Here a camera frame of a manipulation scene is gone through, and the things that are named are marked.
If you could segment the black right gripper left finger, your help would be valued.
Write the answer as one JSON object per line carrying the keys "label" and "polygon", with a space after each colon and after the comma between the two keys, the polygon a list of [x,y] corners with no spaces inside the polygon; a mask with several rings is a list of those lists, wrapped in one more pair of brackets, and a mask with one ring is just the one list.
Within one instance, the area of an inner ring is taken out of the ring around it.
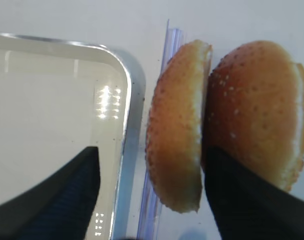
{"label": "black right gripper left finger", "polygon": [[0,205],[0,240],[83,240],[100,181],[99,149],[88,146],[43,182]]}

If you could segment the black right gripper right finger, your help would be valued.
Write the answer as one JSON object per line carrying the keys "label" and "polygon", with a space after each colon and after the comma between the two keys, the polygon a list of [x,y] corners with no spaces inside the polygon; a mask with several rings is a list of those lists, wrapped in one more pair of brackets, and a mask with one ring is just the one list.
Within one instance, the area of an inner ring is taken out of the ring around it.
{"label": "black right gripper right finger", "polygon": [[304,240],[304,201],[211,147],[205,192],[223,240]]}

